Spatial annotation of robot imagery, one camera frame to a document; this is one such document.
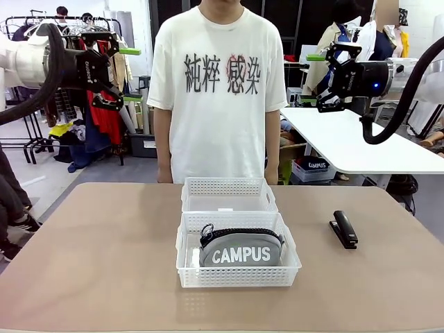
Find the robotic arm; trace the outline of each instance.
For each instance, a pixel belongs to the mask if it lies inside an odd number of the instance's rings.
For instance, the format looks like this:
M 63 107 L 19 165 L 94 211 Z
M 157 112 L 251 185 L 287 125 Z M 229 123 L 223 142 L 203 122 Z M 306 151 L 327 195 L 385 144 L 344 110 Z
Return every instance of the robotic arm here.
M 0 34 L 0 125 L 20 119 L 39 110 L 59 87 L 89 90 L 94 93 L 92 104 L 119 111 L 123 94 L 111 83 L 110 58 L 119 52 L 115 33 L 83 33 L 86 51 L 65 49 L 55 24 L 41 24 L 26 42 L 12 42 Z M 107 54 L 93 49 L 98 40 L 111 44 Z M 29 100 L 5 110 L 5 87 L 39 88 Z M 101 92 L 113 101 L 107 101 Z
M 319 112 L 344 110 L 346 97 L 378 97 L 389 92 L 403 92 L 392 120 L 373 136 L 373 115 L 365 114 L 362 122 L 364 139 L 369 144 L 385 142 L 401 126 L 413 99 L 444 104 L 444 60 L 434 61 L 444 50 L 444 37 L 433 44 L 419 60 L 407 59 L 357 62 L 361 47 L 353 43 L 333 44 L 325 59 L 332 65 L 329 89 L 318 97 Z M 347 51 L 350 59 L 339 63 L 334 54 Z M 338 96 L 335 103 L 327 103 Z

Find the black stapler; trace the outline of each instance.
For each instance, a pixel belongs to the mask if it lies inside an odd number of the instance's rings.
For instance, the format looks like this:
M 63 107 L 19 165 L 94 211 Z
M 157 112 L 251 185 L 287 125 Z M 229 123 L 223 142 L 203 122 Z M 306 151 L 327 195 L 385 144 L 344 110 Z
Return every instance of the black stapler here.
M 330 225 L 344 248 L 357 248 L 356 244 L 358 244 L 358 237 L 345 213 L 342 210 L 337 210 L 333 215 L 335 221 L 330 221 Z

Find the beige jacket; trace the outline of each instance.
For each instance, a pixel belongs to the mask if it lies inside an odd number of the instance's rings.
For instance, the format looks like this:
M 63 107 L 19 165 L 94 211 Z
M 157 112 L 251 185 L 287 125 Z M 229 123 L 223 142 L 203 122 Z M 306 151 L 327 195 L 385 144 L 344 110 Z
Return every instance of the beige jacket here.
M 318 43 L 316 53 L 320 54 L 321 51 L 331 45 L 332 42 L 337 42 L 341 30 L 336 23 L 325 30 L 321 40 Z M 317 94 L 316 87 L 324 79 L 328 73 L 328 61 L 313 61 L 310 62 L 310 69 L 307 74 L 307 80 L 305 81 L 304 88 L 302 90 L 303 95 L 311 95 L 312 92 Z

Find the neck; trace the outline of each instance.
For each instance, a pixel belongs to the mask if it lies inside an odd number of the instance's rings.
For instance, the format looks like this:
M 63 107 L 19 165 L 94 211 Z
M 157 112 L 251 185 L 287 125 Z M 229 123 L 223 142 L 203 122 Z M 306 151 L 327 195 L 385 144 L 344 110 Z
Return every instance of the neck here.
M 199 10 L 203 16 L 217 24 L 236 22 L 244 13 L 244 7 L 239 2 L 214 4 L 214 0 L 202 0 Z

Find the black storage box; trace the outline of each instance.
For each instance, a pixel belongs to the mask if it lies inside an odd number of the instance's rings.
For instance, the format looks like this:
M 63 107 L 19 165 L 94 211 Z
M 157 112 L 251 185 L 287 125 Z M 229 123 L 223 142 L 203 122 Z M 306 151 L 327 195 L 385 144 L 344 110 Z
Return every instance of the black storage box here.
M 134 157 L 157 158 L 154 135 L 130 134 Z

